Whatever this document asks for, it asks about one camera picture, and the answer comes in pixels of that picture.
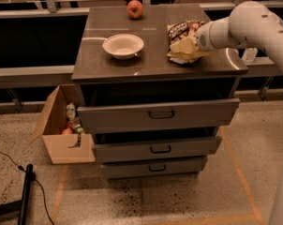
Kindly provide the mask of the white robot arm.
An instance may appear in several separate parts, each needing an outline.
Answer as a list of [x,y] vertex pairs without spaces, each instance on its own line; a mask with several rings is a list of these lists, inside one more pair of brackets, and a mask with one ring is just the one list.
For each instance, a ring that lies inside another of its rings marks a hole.
[[[283,21],[259,2],[244,2],[223,19],[208,22],[171,45],[169,55],[176,60],[196,60],[225,48],[256,48],[263,51],[283,73]],[[283,176],[276,191],[269,222],[262,221],[253,208],[259,225],[283,225]]]

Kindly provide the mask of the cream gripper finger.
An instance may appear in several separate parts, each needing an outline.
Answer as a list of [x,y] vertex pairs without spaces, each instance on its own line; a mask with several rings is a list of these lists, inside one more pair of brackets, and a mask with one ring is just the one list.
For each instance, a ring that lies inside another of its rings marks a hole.
[[213,54],[213,52],[195,51],[193,53],[183,53],[179,54],[179,58],[186,61],[187,63],[194,63],[201,57]]
[[181,40],[173,43],[170,46],[170,49],[173,53],[188,53],[188,44],[185,41]]

